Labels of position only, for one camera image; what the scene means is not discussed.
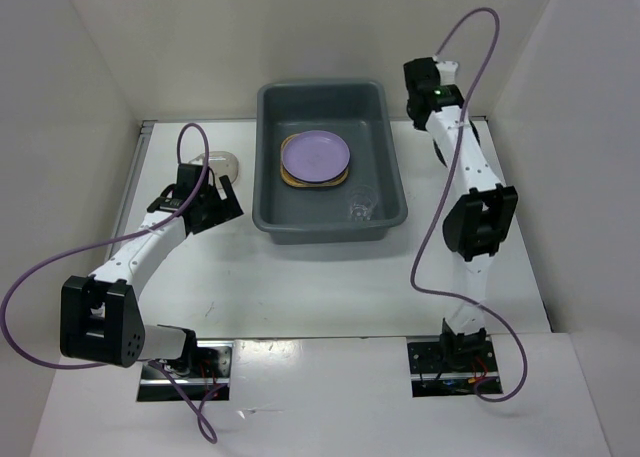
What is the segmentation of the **clear square small dish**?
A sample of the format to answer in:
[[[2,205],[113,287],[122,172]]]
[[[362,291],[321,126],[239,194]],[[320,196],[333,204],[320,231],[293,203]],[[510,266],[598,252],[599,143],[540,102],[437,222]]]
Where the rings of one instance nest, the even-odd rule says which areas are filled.
[[[222,189],[220,178],[226,176],[231,184],[234,184],[239,176],[239,160],[238,158],[226,151],[210,151],[209,153],[201,153],[188,161],[189,164],[202,165],[204,161],[208,161],[208,167],[211,169],[213,176],[210,178],[212,184],[218,189]]]

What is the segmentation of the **black round plate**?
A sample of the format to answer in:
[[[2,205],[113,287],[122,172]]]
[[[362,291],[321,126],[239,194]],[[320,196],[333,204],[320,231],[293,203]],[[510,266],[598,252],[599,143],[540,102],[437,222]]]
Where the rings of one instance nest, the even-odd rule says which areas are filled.
[[[476,140],[477,144],[481,147],[481,141],[480,141],[479,131],[478,131],[478,129],[477,129],[477,127],[475,126],[475,124],[474,124],[474,122],[473,122],[473,121],[472,121],[472,122],[470,122],[470,127],[471,127],[471,129],[472,129],[472,132],[473,132],[473,135],[474,135],[474,137],[475,137],[475,140]],[[432,142],[432,143],[433,143],[433,147],[434,147],[435,154],[436,154],[436,156],[437,156],[437,158],[438,158],[439,162],[440,162],[440,163],[441,163],[445,168],[447,168],[447,163],[446,163],[446,161],[445,161],[445,159],[444,159],[444,156],[443,156],[443,154],[442,154],[442,152],[441,152],[441,150],[440,150],[440,147],[438,146],[438,144],[437,144],[437,142],[436,142],[435,140],[433,140],[433,142]]]

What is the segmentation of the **clear plastic cup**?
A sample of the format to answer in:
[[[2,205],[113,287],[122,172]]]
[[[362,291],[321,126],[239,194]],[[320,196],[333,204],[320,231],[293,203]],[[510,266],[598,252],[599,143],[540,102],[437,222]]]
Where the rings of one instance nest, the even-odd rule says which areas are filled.
[[[347,193],[347,218],[352,222],[370,221],[378,206],[378,193],[375,189],[361,185]]]

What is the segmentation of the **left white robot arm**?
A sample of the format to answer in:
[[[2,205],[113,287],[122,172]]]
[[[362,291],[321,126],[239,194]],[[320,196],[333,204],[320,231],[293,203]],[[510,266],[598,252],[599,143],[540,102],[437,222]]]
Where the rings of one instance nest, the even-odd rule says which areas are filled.
[[[61,290],[60,350],[63,356],[119,367],[163,360],[180,377],[200,362],[193,330],[146,325],[142,291],[161,263],[188,236],[243,214],[228,176],[219,185],[201,179],[203,167],[178,166],[176,182],[146,209],[143,234],[127,243],[87,277],[72,276]]]

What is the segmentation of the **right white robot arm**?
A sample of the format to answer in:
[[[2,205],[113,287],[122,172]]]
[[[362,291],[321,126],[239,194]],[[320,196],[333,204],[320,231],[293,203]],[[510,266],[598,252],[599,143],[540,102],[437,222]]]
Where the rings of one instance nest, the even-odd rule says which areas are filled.
[[[407,114],[427,132],[436,154],[454,171],[454,203],[442,222],[452,252],[453,292],[471,299],[450,308],[443,318],[439,359],[450,370],[470,365],[484,350],[486,329],[479,308],[486,301],[489,269],[513,220],[518,194],[490,167],[475,127],[462,113],[464,98],[454,80],[458,64],[433,57],[403,65]]]

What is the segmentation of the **grey plastic bin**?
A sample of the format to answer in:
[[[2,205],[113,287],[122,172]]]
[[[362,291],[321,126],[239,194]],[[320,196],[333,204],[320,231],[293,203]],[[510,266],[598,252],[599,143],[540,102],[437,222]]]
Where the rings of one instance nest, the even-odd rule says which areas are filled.
[[[272,83],[257,94],[252,219],[279,245],[380,240],[408,215],[381,84],[368,79]],[[344,182],[295,188],[281,176],[290,136],[328,131],[350,150]]]

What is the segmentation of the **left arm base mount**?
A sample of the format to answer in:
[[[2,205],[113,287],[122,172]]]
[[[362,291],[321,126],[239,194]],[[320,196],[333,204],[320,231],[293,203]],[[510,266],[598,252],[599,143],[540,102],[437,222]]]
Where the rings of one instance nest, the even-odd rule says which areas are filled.
[[[228,401],[233,363],[232,340],[200,339],[194,360],[189,365],[162,361],[162,369],[191,400]],[[170,380],[156,368],[142,366],[136,401],[142,403],[179,401],[181,396]]]

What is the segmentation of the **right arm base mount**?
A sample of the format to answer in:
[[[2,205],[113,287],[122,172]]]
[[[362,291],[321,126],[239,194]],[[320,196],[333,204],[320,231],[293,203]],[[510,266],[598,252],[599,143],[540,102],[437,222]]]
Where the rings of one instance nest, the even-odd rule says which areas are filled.
[[[473,395],[476,384],[483,394],[503,392],[490,339],[478,355],[466,357],[458,367],[445,362],[436,337],[408,339],[406,348],[414,398]]]

